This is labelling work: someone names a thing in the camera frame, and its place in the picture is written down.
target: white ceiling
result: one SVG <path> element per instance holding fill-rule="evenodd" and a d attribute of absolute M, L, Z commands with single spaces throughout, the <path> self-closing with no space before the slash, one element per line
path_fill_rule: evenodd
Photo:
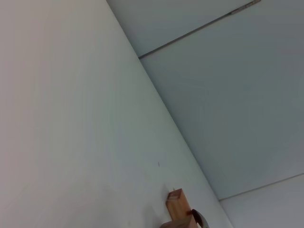
<path fill-rule="evenodd" d="M 250 0 L 107 0 L 138 56 Z"/>
<path fill-rule="evenodd" d="M 221 202 L 234 228 L 302 228 L 304 175 Z"/>
<path fill-rule="evenodd" d="M 262 0 L 142 59 L 219 199 L 304 172 L 303 8 Z M 168 38 L 151 36 L 137 54 Z"/>

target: ceiling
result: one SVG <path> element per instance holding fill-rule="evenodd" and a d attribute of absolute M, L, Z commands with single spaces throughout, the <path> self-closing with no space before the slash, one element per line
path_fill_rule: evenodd
<path fill-rule="evenodd" d="M 138 56 L 247 3 L 172 2 L 109 0 Z M 263 0 L 141 59 L 219 199 L 304 173 L 298 5 Z"/>
<path fill-rule="evenodd" d="M 142 56 L 250 0 L 107 0 Z"/>

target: wooden block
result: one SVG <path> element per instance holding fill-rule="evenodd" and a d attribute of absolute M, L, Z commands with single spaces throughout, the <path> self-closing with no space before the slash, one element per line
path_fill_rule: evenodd
<path fill-rule="evenodd" d="M 182 189 L 169 193 L 166 206 L 172 221 L 182 220 L 191 214 L 191 208 Z"/>
<path fill-rule="evenodd" d="M 164 223 L 160 228 L 198 228 L 198 225 L 196 224 L 194 217 L 189 215 L 182 220 Z"/>

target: ceiling seam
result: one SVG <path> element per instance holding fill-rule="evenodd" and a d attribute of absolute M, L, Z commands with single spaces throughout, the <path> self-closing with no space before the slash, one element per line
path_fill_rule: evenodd
<path fill-rule="evenodd" d="M 196 28 L 196 29 L 194 29 L 194 30 L 192 30 L 192 31 L 190 31 L 190 32 L 188 32 L 188 33 L 186 33 L 186 34 L 184 34 L 184 35 L 182 35 L 182 36 L 180 36 L 180 37 L 178 37 L 178 38 L 176 38 L 176 39 L 174 39 L 174 40 L 172 40 L 172 41 L 170 41 L 170 42 L 168 42 L 168 43 L 166 43 L 166 44 L 164 44 L 164 45 L 162 45 L 162 46 L 160 46 L 158 48 L 156 48 L 156 49 L 154 49 L 154 50 L 152 50 L 152 51 L 149 51 L 146 54 L 143 54 L 143 55 L 139 56 L 138 58 L 142 59 L 142 58 L 144 58 L 144 57 L 146 57 L 148 55 L 151 55 L 151 54 L 153 54 L 153 53 L 155 53 L 155 52 L 157 52 L 157 51 L 159 51 L 159 50 L 161 50 L 161 49 L 163 49 L 163 48 L 165 48 L 165 47 L 167 47 L 167 46 L 169 46 L 169 45 L 171 45 L 171 44 L 173 44 L 173 43 L 175 43 L 175 42 L 177 42 L 177 41 L 179 41 L 181 39 L 184 39 L 185 37 L 190 36 L 191 34 L 197 32 L 197 31 L 200 31 L 200 30 L 202 30 L 202 29 L 204 29 L 204 28 L 206 28 L 206 27 L 214 24 L 217 21 L 220 21 L 220 20 L 222 20 L 222 19 L 224 19 L 224 18 L 226 18 L 228 16 L 232 16 L 232 15 L 234 15 L 236 13 L 239 13 L 240 11 L 243 11 L 244 9 L 246 9 L 246 8 L 248 8 L 250 6 L 253 6 L 253 5 L 257 4 L 260 1 L 261 0 L 253 0 L 253 1 L 251 1 L 250 3 L 248 3 L 246 5 L 243 5 L 243 6 L 239 7 L 239 8 L 237 8 L 237 9 L 229 12 L 229 13 L 226 13 L 225 15 L 223 15 L 223 16 L 221 16 L 219 18 L 216 18 L 215 20 L 213 20 L 211 22 L 208 22 L 205 25 L 202 25 L 202 26 L 200 26 L 200 27 L 198 27 L 198 28 Z"/>
<path fill-rule="evenodd" d="M 302 176 L 304 175 L 304 172 L 303 173 L 300 173 L 300 174 L 297 174 L 295 176 L 292 176 L 292 177 L 287 177 L 285 179 L 282 179 L 282 180 L 278 180 L 278 181 L 275 181 L 275 182 L 272 182 L 270 184 L 266 184 L 266 185 L 263 185 L 261 187 L 258 187 L 258 188 L 254 188 L 254 189 L 251 189 L 251 190 L 248 190 L 248 191 L 244 191 L 244 192 L 241 192 L 241 193 L 238 193 L 238 194 L 235 194 L 235 195 L 232 195 L 232 196 L 228 196 L 228 197 L 225 197 L 225 198 L 222 198 L 222 199 L 219 199 L 219 201 L 224 201 L 224 200 L 228 200 L 230 198 L 233 198 L 233 197 L 237 197 L 237 196 L 240 196 L 240 195 L 244 195 L 246 193 L 249 193 L 249 192 L 252 192 L 252 191 L 256 191 L 256 190 L 259 190 L 259 189 L 263 189 L 263 188 L 266 188 L 266 187 L 269 187 L 271 185 L 275 185 L 275 184 L 278 184 L 278 183 L 281 183 L 281 182 L 284 182 L 284 181 L 287 181 L 287 180 L 290 180 L 290 179 L 293 179 L 293 178 L 296 178 L 296 177 L 299 177 L 299 176 Z"/>

